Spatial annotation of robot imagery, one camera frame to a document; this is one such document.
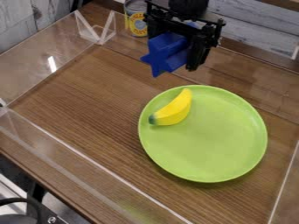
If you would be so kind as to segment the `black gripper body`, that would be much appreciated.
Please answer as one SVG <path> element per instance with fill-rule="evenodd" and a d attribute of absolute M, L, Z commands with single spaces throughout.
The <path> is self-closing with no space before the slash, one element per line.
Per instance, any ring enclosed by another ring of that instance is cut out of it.
<path fill-rule="evenodd" d="M 175 32 L 186 38 L 202 28 L 212 29 L 212 46 L 220 41 L 226 21 L 208 12 L 210 0 L 144 0 L 147 4 L 144 21 L 148 16 L 163 20 L 166 32 Z"/>

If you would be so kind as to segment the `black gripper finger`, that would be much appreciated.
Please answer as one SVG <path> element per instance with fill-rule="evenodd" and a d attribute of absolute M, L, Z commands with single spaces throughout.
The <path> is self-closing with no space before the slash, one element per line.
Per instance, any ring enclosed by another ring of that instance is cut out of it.
<path fill-rule="evenodd" d="M 187 36 L 190 47 L 187 53 L 186 69 L 195 71 L 207 59 L 212 47 L 212 29 L 202 28 Z"/>
<path fill-rule="evenodd" d="M 158 18 L 148 16 L 146 22 L 147 22 L 147 33 L 150 39 L 155 38 L 167 31 L 163 20 L 159 20 Z"/>

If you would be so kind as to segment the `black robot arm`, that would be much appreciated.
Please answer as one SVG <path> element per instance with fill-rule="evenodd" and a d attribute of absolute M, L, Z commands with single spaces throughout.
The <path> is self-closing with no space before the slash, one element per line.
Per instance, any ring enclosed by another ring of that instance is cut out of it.
<path fill-rule="evenodd" d="M 220 42 L 226 21 L 207 12 L 210 0 L 144 0 L 148 54 L 140 60 L 152 76 L 182 66 L 192 72 Z"/>

